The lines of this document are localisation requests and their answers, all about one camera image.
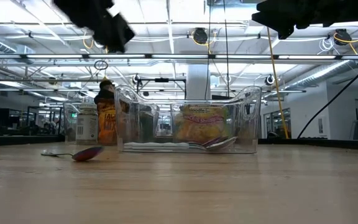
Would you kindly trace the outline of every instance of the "desk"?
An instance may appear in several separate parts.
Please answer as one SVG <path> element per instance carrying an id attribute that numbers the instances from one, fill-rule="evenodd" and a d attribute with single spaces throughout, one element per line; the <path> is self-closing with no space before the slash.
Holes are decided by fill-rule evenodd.
<path id="1" fill-rule="evenodd" d="M 0 223 L 358 223 L 358 151 L 40 156 L 74 148 L 0 147 Z"/>

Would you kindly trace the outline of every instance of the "wooden table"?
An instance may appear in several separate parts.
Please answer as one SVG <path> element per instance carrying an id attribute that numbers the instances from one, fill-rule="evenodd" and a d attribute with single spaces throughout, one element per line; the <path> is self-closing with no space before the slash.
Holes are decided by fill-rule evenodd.
<path id="1" fill-rule="evenodd" d="M 119 154 L 91 162 L 0 147 L 0 223 L 357 223 L 358 151 Z"/>

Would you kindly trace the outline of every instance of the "snack bag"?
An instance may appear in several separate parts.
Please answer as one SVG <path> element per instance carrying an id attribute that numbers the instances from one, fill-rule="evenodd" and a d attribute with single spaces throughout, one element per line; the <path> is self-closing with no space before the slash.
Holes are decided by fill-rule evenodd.
<path id="1" fill-rule="evenodd" d="M 227 108 L 215 105 L 186 105 L 175 116 L 175 138 L 204 144 L 216 138 L 228 137 Z"/>
<path id="2" fill-rule="evenodd" d="M 99 137 L 98 142 L 104 145 L 117 143 L 116 107 L 110 99 L 100 99 L 98 103 Z"/>

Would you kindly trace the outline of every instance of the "metal spoon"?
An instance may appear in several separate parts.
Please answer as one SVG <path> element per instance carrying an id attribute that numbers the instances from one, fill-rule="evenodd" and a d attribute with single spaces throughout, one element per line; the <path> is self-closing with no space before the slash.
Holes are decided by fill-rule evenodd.
<path id="1" fill-rule="evenodd" d="M 91 148 L 84 149 L 84 150 L 82 150 L 80 152 L 77 152 L 74 155 L 70 154 L 70 153 L 52 153 L 52 152 L 44 151 L 43 153 L 41 153 L 41 156 L 53 156 L 53 157 L 71 156 L 71 158 L 74 159 L 77 162 L 84 162 L 84 161 L 88 161 L 90 159 L 95 158 L 102 151 L 103 151 L 103 147 L 96 146 L 96 147 L 91 147 Z"/>

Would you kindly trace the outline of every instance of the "spoon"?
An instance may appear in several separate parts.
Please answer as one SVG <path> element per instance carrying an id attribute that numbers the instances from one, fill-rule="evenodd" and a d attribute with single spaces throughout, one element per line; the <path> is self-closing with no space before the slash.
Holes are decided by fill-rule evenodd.
<path id="1" fill-rule="evenodd" d="M 90 159 L 95 158 L 97 155 L 99 155 L 101 152 L 103 151 L 103 147 L 101 146 L 96 146 L 96 147 L 91 147 L 91 148 L 87 148 L 84 149 L 80 152 L 77 152 L 76 154 L 70 154 L 70 153 L 52 153 L 52 152 L 46 152 L 44 151 L 43 153 L 41 153 L 41 156 L 53 156 L 53 157 L 58 157 L 58 156 L 71 156 L 72 159 L 74 159 L 77 162 L 84 162 L 84 161 L 88 161 Z"/>

